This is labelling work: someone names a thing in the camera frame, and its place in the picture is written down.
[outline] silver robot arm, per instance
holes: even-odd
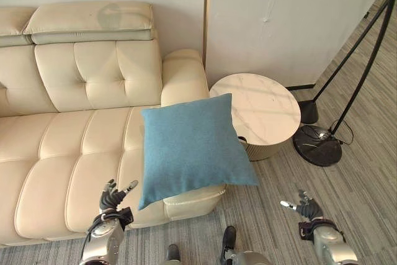
[[[309,222],[299,223],[300,236],[314,243],[317,257],[325,265],[358,265],[357,256],[346,243],[343,233],[332,221],[324,218],[317,202],[304,191],[299,191],[299,196],[300,205],[287,201],[281,201],[280,204],[309,218]]]
[[[124,239],[124,229],[133,222],[129,207],[117,211],[117,206],[132,191],[138,181],[133,181],[122,191],[116,189],[110,180],[102,191],[99,201],[99,215],[88,229],[79,265],[115,265],[118,249]]]

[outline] cream leather sofa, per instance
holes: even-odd
[[[140,111],[205,97],[196,51],[161,59],[149,4],[0,8],[0,245],[84,236],[113,177],[120,187],[140,182],[122,204],[130,228],[209,213],[225,186],[137,210]]]

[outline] black lamp base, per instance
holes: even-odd
[[[297,130],[292,141],[300,156],[316,166],[328,167],[342,158],[341,144],[325,128],[304,125]]]
[[[300,122],[303,124],[313,124],[318,121],[318,112],[316,102],[301,101],[298,102],[300,109]]]

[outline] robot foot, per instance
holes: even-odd
[[[220,256],[221,265],[231,264],[225,259],[225,253],[229,249],[234,249],[234,244],[236,243],[236,229],[234,226],[228,226],[223,234],[222,240],[222,252]]]
[[[167,261],[170,261],[170,260],[180,261],[181,260],[181,256],[179,254],[179,248],[177,245],[168,246],[166,259],[167,259]]]

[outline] gray carpet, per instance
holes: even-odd
[[[314,89],[293,92],[297,99],[309,99],[319,90],[368,22],[360,23]],[[379,28],[380,22],[319,99],[319,126],[330,126],[343,110]],[[179,245],[184,264],[218,264],[223,230],[234,225],[238,249],[262,252],[275,265],[317,265],[313,245],[298,235],[300,216],[279,206],[282,199],[297,202],[299,188],[321,202],[362,264],[397,264],[396,33],[395,10],[372,72],[346,117],[355,139],[351,146],[343,146],[337,165],[313,166],[300,158],[290,142],[277,155],[254,163],[259,187],[230,186],[211,214],[127,232],[119,264],[158,264],[171,243]],[[344,125],[337,137],[349,139]],[[76,264],[81,245],[82,240],[70,240],[0,249],[0,264]]]

